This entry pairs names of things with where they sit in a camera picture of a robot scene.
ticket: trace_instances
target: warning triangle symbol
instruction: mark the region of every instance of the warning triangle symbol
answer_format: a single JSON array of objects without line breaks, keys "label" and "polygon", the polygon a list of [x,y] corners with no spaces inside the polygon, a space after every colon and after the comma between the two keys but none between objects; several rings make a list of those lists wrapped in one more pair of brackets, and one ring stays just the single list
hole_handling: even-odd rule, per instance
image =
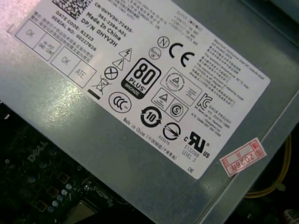
[{"label": "warning triangle symbol", "polygon": [[161,100],[167,102],[167,98],[168,98],[168,94],[164,94],[162,96],[159,97]]},{"label": "warning triangle symbol", "polygon": [[119,53],[120,56],[122,56],[124,59],[126,59],[128,62],[131,61],[132,56],[132,49],[127,49]]},{"label": "warning triangle symbol", "polygon": [[178,82],[179,82],[179,78],[174,78],[174,79],[173,79],[173,82],[175,82],[176,84],[178,84]]},{"label": "warning triangle symbol", "polygon": [[122,59],[120,59],[120,60],[117,60],[117,61],[115,61],[115,62],[112,62],[112,64],[113,64],[116,68],[118,68],[119,70],[122,71],[124,61],[125,61],[125,60],[122,58]]}]

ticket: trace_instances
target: white label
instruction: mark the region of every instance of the white label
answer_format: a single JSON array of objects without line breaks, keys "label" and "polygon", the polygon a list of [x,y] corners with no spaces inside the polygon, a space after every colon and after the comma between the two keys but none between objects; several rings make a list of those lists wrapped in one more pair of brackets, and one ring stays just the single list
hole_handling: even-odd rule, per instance
[{"label": "white label", "polygon": [[270,83],[170,0],[42,0],[15,37],[196,179]]}]

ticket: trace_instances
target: dell logo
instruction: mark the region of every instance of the dell logo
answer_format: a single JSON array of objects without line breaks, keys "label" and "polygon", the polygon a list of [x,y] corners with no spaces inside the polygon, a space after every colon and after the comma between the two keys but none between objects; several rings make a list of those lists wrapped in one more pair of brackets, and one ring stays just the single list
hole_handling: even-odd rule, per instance
[{"label": "dell logo", "polygon": [[36,157],[39,156],[39,154],[46,148],[46,146],[48,145],[47,142],[40,142],[40,144],[42,145],[42,147],[37,146],[36,149],[32,150],[32,154],[30,154],[27,159],[30,162],[34,162],[36,160]]}]

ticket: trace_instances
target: motherboard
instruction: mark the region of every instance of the motherboard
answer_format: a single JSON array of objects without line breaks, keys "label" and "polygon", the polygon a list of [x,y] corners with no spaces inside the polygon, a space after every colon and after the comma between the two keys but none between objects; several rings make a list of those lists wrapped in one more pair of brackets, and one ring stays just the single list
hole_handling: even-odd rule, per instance
[{"label": "motherboard", "polygon": [[0,122],[0,224],[74,224],[108,208],[134,210],[3,103]]}]

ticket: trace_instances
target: yellow wire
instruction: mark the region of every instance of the yellow wire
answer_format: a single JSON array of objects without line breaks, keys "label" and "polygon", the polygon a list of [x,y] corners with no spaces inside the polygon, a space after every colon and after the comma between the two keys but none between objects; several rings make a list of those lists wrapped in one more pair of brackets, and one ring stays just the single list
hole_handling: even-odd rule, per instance
[{"label": "yellow wire", "polygon": [[283,179],[285,178],[290,163],[291,163],[291,155],[292,155],[292,137],[291,135],[287,138],[285,141],[285,155],[284,155],[284,162],[282,169],[280,171],[280,174],[277,178],[277,180],[270,186],[267,187],[266,189],[259,190],[259,191],[254,191],[254,192],[248,192],[245,196],[245,198],[258,198],[258,197],[263,197],[265,195],[270,194],[273,192],[277,187],[277,184],[281,183]]}]

